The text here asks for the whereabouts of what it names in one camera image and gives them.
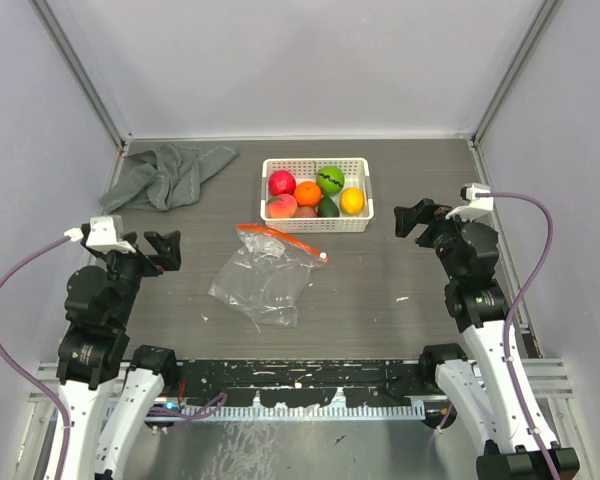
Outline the pink peach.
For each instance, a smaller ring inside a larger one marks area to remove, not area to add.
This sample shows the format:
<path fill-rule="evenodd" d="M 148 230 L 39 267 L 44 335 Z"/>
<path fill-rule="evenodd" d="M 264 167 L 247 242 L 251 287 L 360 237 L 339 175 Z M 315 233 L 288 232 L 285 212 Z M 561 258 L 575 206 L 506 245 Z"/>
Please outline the pink peach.
<path fill-rule="evenodd" d="M 266 217 L 270 219 L 292 218 L 297 211 L 298 204 L 291 194 L 272 196 L 266 201 Z"/>

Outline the yellow lemon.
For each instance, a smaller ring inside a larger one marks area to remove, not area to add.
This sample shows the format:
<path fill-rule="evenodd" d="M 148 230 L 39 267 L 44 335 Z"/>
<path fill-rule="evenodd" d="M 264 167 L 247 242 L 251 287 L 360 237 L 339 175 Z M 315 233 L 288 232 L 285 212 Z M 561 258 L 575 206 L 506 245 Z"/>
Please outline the yellow lemon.
<path fill-rule="evenodd" d="M 346 215 L 358 215 L 365 206 L 364 193 L 357 187 L 346 188 L 340 195 L 339 204 Z"/>

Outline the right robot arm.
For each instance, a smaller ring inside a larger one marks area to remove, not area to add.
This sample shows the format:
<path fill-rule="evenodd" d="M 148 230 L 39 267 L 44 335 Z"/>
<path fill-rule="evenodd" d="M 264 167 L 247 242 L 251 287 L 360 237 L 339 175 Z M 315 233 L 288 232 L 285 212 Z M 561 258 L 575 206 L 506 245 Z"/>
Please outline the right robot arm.
<path fill-rule="evenodd" d="M 418 225 L 416 243 L 433 250 L 448 277 L 445 303 L 468 350 L 457 344 L 424 347 L 418 379 L 444 393 L 477 450 L 481 479 L 572 479 L 576 451 L 564 447 L 546 421 L 524 370 L 509 306 L 495 278 L 498 234 L 468 206 L 452 209 L 422 199 L 394 209 L 395 234 Z"/>

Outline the green avocado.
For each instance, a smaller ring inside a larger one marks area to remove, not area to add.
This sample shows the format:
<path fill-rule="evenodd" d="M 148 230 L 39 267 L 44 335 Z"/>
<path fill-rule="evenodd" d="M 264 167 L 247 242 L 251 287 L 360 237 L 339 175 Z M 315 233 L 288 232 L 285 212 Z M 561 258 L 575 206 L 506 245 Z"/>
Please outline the green avocado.
<path fill-rule="evenodd" d="M 321 218 L 337 218 L 340 210 L 331 197 L 324 196 L 317 205 L 317 214 Z"/>

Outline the brown passion fruit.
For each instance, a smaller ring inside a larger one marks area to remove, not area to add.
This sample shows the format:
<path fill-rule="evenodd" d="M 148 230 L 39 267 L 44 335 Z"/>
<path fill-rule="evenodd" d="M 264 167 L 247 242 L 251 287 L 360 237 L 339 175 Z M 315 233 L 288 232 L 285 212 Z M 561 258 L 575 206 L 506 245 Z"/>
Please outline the brown passion fruit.
<path fill-rule="evenodd" d="M 301 206 L 299 207 L 295 214 L 294 214 L 294 218 L 317 218 L 318 217 L 318 213 L 317 211 L 310 207 L 310 206 Z"/>

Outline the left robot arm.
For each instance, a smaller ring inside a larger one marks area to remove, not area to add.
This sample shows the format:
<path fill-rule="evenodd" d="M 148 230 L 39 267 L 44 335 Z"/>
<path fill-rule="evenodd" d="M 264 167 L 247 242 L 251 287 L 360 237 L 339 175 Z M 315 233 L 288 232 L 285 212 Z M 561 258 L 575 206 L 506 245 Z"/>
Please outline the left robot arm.
<path fill-rule="evenodd" d="M 120 399 L 109 405 L 141 282 L 180 269 L 181 233 L 145 233 L 152 255 L 140 251 L 134 233 L 122 234 L 114 217 L 96 217 L 68 236 L 104 264 L 83 267 L 67 282 L 69 327 L 56 371 L 59 418 L 44 476 L 120 479 L 149 409 L 180 384 L 174 351 L 142 345 L 125 372 Z"/>

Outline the clear zip top bag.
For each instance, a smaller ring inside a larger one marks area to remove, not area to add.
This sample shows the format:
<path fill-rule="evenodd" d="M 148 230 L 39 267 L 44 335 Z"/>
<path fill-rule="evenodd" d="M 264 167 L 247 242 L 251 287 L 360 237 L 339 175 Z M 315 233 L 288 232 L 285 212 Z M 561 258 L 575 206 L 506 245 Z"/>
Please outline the clear zip top bag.
<path fill-rule="evenodd" d="M 216 275 L 208 294 L 256 325 L 294 327 L 296 301 L 311 272 L 328 262 L 327 254 L 264 225 L 239 224 L 236 231 L 242 246 Z"/>

